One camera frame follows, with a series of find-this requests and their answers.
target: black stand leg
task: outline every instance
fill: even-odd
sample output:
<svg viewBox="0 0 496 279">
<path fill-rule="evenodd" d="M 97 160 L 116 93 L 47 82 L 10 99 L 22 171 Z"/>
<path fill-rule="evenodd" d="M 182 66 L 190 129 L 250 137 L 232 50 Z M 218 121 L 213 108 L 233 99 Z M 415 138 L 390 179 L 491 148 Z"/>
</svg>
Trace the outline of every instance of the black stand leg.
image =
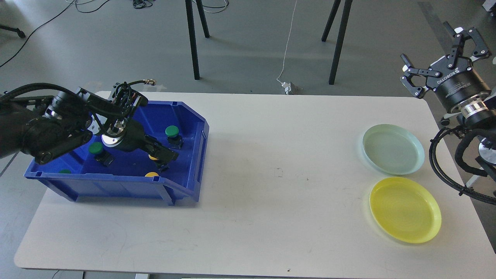
<svg viewBox="0 0 496 279">
<path fill-rule="evenodd" d="M 5 25 L 0 25 L 0 29 L 15 32 L 15 33 L 17 33 L 17 35 L 19 36 L 19 38 L 25 38 L 26 37 L 26 35 L 24 34 L 24 32 L 22 32 L 21 30 L 19 30 L 19 28 L 12 28 L 12 27 L 8 27 L 8 26 L 5 26 Z"/>
<path fill-rule="evenodd" d="M 334 58 L 332 59 L 331 74 L 329 76 L 329 84 L 333 85 L 336 79 L 336 72 L 338 70 L 339 57 L 341 56 L 341 48 L 343 47 L 344 34 L 346 33 L 346 25 L 348 24 L 348 17 L 350 16 L 351 2 L 353 0 L 345 0 L 343 8 L 343 16 L 341 17 L 341 25 L 339 26 L 338 40 L 336 42 L 336 50 L 334 51 Z"/>
<path fill-rule="evenodd" d="M 193 59 L 193 73 L 194 79 L 200 79 L 200 70 L 198 68 L 198 53 L 196 51 L 196 37 L 194 35 L 194 21 L 193 21 L 193 5 L 191 0 L 186 0 L 186 17 L 187 28 L 189 31 L 189 45 L 191 47 L 191 58 Z"/>
<path fill-rule="evenodd" d="M 327 40 L 327 36 L 329 35 L 329 31 L 331 30 L 332 23 L 334 22 L 334 18 L 336 17 L 336 13 L 338 12 L 339 4 L 341 0 L 334 0 L 334 4 L 332 5 L 331 14 L 329 15 L 329 19 L 327 20 L 327 24 L 325 25 L 324 33 L 322 34 L 322 42 Z"/>
<path fill-rule="evenodd" d="M 198 13 L 200 14 L 201 26 L 203 27 L 205 38 L 210 38 L 210 33 L 208 33 L 207 20 L 205 19 L 205 11 L 203 10 L 203 4 L 201 0 L 196 0 L 196 6 L 198 7 Z"/>
</svg>

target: blue plastic bin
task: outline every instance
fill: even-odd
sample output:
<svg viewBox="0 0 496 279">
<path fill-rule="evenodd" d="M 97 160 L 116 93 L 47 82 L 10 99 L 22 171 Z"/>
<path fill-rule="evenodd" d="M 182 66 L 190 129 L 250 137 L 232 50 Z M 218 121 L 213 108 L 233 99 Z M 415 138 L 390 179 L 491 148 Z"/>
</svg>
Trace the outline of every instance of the blue plastic bin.
<svg viewBox="0 0 496 279">
<path fill-rule="evenodd" d="M 105 167 L 88 151 L 91 143 L 101 141 L 100 137 L 93 137 L 89 143 L 48 164 L 32 161 L 24 177 L 39 180 L 73 202 L 82 196 L 163 199 L 169 205 L 191 197 L 198 202 L 209 128 L 206 120 L 183 102 L 157 101 L 138 108 L 133 119 L 166 147 L 169 143 L 165 128 L 179 127 L 184 144 L 181 150 L 174 149 L 179 157 L 169 163 L 169 169 L 159 172 L 143 150 L 123 152 L 106 146 L 104 149 L 115 161 Z M 71 173 L 59 173 L 63 169 Z M 145 177 L 148 172 L 157 172 L 160 177 Z"/>
</svg>

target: yellow plate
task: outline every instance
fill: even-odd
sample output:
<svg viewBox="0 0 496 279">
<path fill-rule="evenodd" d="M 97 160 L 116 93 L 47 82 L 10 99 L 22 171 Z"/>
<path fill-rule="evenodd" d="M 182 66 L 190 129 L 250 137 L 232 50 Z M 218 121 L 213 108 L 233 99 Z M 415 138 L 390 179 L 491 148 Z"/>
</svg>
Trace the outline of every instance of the yellow plate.
<svg viewBox="0 0 496 279">
<path fill-rule="evenodd" d="M 372 215 L 391 236 L 408 243 L 433 239 L 441 228 L 441 211 L 420 184 L 403 177 L 379 181 L 370 196 Z"/>
</svg>

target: floor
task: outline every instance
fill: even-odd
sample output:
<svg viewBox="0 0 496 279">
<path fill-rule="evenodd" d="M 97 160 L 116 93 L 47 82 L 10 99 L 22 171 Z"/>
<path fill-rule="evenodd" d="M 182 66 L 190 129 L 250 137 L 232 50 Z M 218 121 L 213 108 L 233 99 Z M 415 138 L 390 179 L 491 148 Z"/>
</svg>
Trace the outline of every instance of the floor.
<svg viewBox="0 0 496 279">
<path fill-rule="evenodd" d="M 103 0 L 81 5 L 82 11 L 97 8 Z M 427 18 L 437 16 L 452 26 L 476 26 L 490 49 L 496 51 L 496 18 L 481 7 L 483 0 L 428 1 Z M 203 0 L 221 5 L 223 0 Z M 0 23 L 19 27 L 29 35 L 54 17 L 68 3 L 62 0 L 2 0 Z M 144 78 L 157 80 L 156 87 L 137 86 L 140 91 L 220 92 L 282 94 L 276 80 L 283 66 L 294 0 L 231 0 L 227 10 L 207 14 L 211 38 L 202 36 L 197 12 L 196 34 L 201 80 L 193 79 L 191 54 L 183 1 L 154 2 L 136 10 L 131 1 L 109 1 L 94 13 L 79 13 L 74 6 L 40 28 L 24 49 L 0 68 L 0 89 L 12 90 L 32 82 L 49 82 L 69 89 L 83 87 L 97 92 L 110 90 L 116 82 Z M 444 54 L 417 1 L 356 0 L 335 85 L 327 84 L 338 26 L 326 43 L 320 41 L 331 2 L 298 0 L 281 81 L 291 81 L 308 95 L 409 96 L 399 81 L 406 53 L 415 66 L 427 67 Z M 336 20 L 340 18 L 340 8 Z M 0 63 L 22 45 L 15 33 L 0 30 Z M 490 88 L 496 86 L 491 59 L 479 61 L 477 71 Z M 36 92 L 36 94 L 53 92 Z M 445 112 L 432 94 L 425 99 L 439 119 Z M 353 105 L 349 104 L 350 113 Z M 457 141 L 447 139 L 453 152 Z M 0 160 L 0 170 L 10 157 Z M 461 173 L 464 181 L 470 176 Z M 493 191 L 490 180 L 475 185 Z M 5 189 L 0 185 L 0 278 L 50 279 L 55 271 L 22 270 L 13 256 L 22 240 L 45 188 Z M 496 248 L 496 207 L 474 202 L 481 222 Z M 57 279 L 126 279 L 133 274 L 61 271 Z M 152 276 L 169 278 L 164 275 Z"/>
</svg>

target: table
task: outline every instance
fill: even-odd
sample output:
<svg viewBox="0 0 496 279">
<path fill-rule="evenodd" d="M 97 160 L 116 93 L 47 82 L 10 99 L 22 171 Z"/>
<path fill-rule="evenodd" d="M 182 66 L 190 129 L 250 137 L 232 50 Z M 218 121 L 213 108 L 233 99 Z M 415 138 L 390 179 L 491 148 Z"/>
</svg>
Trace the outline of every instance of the table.
<svg viewBox="0 0 496 279">
<path fill-rule="evenodd" d="M 421 245 L 389 237 L 368 209 L 387 175 L 365 163 L 371 126 L 400 125 L 427 153 L 438 131 L 423 100 L 144 92 L 184 101 L 209 125 L 200 202 L 88 199 L 47 191 L 15 256 L 21 268 L 311 278 L 494 278 L 496 255 L 468 197 L 426 161 L 407 175 L 436 198 L 439 234 Z M 460 182 L 441 143 L 440 164 Z M 21 178 L 19 155 L 0 183 Z"/>
</svg>

